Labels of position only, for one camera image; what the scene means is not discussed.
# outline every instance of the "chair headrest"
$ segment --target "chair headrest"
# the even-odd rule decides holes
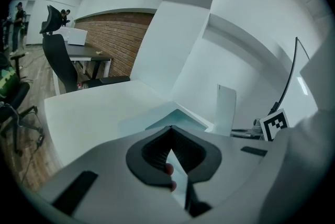
[[[48,5],[48,19],[42,23],[40,33],[56,31],[62,26],[63,18],[61,13],[51,5]]]

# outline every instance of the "chair armrest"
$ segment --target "chair armrest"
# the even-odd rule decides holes
[[[115,77],[105,77],[99,79],[103,85],[106,84],[117,84],[130,81],[129,76],[115,76]]]
[[[26,54],[25,53],[21,53],[21,54],[16,54],[15,56],[11,57],[11,60],[18,60],[20,58],[23,58]]]

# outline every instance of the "table leg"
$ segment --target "table leg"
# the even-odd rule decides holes
[[[111,60],[106,61],[106,63],[105,63],[104,77],[108,77],[108,74],[109,74],[109,68],[110,68],[110,63],[111,63]]]
[[[52,71],[52,76],[53,76],[54,90],[56,91],[56,95],[59,96],[61,92],[59,91],[58,77],[54,71]]]
[[[83,61],[83,74],[86,73],[86,61],[84,60]]]

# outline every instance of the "chair base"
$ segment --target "chair base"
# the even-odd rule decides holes
[[[19,127],[26,127],[32,130],[36,130],[40,134],[43,134],[43,128],[35,127],[27,122],[23,121],[23,118],[27,116],[31,111],[34,111],[35,114],[37,114],[38,109],[36,106],[31,106],[22,113],[19,114],[19,119],[17,119],[16,115],[13,115],[12,120],[4,127],[4,129],[1,131],[1,136],[3,138],[6,138],[6,133],[9,131],[10,128],[13,128],[13,145],[14,145],[14,152],[18,154],[20,157],[22,156],[23,152],[22,150],[17,148],[17,130]]]

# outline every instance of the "chair wheel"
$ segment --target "chair wheel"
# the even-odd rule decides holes
[[[22,152],[22,150],[17,150],[17,151],[16,151],[16,154],[19,155],[19,157],[22,157],[23,152]]]

